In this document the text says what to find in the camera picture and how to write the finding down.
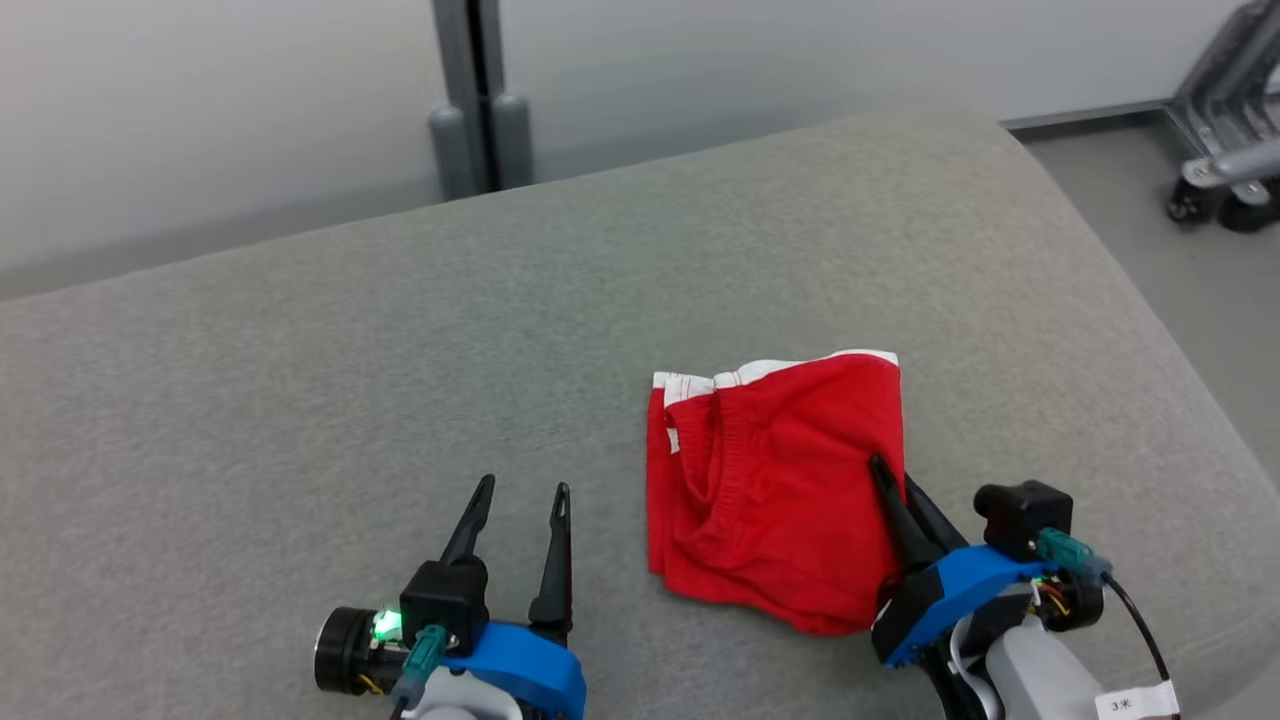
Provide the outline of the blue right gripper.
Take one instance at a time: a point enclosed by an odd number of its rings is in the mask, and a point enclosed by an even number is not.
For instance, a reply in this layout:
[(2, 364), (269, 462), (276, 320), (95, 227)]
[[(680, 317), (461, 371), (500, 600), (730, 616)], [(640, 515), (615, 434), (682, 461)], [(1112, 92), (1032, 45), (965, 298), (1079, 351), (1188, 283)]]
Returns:
[(1010, 585), (1051, 573), (1043, 559), (1020, 561), (988, 544), (969, 547), (909, 474), (899, 477), (878, 454), (868, 466), (902, 578), (870, 630), (886, 667), (915, 664), (927, 646)]

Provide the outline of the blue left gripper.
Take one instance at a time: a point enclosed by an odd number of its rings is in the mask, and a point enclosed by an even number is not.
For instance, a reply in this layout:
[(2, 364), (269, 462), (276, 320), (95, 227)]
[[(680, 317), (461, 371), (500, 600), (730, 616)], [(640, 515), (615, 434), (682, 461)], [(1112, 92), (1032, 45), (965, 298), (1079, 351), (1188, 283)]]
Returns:
[[(480, 479), (442, 552), (442, 564), (474, 556), (495, 487), (494, 474)], [(588, 683), (582, 665), (572, 651), (557, 644), (567, 643), (573, 629), (571, 491), (566, 483), (556, 488), (548, 525), (550, 539), (539, 592), (527, 611), (529, 629), (489, 623), (470, 655), (447, 655), (442, 666), (466, 671), (553, 719), (584, 720)]]

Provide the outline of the red garment with white trim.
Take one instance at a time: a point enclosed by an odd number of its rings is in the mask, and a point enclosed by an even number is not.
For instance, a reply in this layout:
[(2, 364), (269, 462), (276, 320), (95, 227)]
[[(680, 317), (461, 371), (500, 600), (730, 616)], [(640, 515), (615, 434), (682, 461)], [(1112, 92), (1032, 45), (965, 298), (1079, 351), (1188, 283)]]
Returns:
[(712, 377), (657, 372), (646, 553), (667, 591), (799, 632), (867, 632), (899, 560), (870, 473), (905, 468), (899, 356), (849, 348)]

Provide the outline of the black cylindrical right gripper motor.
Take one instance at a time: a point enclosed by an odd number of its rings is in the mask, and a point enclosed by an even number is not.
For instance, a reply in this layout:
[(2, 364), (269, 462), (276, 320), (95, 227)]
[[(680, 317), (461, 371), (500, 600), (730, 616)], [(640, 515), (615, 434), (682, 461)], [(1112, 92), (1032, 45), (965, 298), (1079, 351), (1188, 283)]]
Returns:
[(1036, 615), (1053, 633), (1073, 632), (1094, 625), (1105, 611), (1102, 585), (1061, 570), (1032, 582), (1039, 597)]

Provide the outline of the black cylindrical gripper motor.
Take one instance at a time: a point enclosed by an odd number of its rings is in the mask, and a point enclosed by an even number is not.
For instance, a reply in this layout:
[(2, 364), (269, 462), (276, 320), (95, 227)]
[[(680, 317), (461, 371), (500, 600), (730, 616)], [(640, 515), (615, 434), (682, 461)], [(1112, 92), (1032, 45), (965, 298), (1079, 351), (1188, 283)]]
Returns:
[(1036, 615), (1053, 633), (1073, 632), (1094, 625), (1105, 611), (1102, 585), (1061, 570), (1032, 582), (1039, 597)]
[(314, 650), (314, 680), (323, 692), (385, 694), (402, 674), (408, 651), (374, 634), (380, 612), (338, 607), (326, 619)]

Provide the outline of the black cylindrical left gripper motor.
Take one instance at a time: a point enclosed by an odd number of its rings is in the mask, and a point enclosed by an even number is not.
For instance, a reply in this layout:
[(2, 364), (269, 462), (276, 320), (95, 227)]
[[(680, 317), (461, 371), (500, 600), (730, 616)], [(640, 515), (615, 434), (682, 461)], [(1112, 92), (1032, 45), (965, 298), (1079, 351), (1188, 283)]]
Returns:
[(338, 607), (326, 619), (314, 650), (314, 680), (323, 692), (385, 694), (402, 674), (408, 651), (374, 634), (380, 612)]

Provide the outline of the black caster wheel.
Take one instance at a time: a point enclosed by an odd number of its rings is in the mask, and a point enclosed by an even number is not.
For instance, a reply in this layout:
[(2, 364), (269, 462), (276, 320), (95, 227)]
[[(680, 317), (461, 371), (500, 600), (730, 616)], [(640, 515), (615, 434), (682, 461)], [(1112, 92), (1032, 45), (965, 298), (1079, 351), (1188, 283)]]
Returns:
[(1238, 234), (1252, 234), (1280, 222), (1280, 184), (1231, 184), (1219, 205), (1217, 223)]
[(1180, 225), (1203, 225), (1215, 214), (1217, 190), (1179, 179), (1165, 205), (1166, 217)]

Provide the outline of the grey metal door post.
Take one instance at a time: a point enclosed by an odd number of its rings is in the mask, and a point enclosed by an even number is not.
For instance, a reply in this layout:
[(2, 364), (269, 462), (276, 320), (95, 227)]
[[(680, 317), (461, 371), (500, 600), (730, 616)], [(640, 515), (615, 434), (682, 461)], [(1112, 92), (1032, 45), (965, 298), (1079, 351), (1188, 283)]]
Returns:
[(498, 191), (490, 102), (503, 85), (499, 0), (431, 0), (431, 10), (445, 86), (443, 106), (457, 106), (470, 120), (477, 195)]

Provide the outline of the grey metal cart frame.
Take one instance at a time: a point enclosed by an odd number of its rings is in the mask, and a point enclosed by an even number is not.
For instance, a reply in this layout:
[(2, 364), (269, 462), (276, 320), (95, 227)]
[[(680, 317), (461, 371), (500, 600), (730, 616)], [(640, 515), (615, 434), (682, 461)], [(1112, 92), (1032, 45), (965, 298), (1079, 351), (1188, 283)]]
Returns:
[(1190, 154), (1175, 183), (1217, 190), (1210, 222), (1231, 184), (1280, 184), (1280, 0), (1234, 12), (1165, 114)]

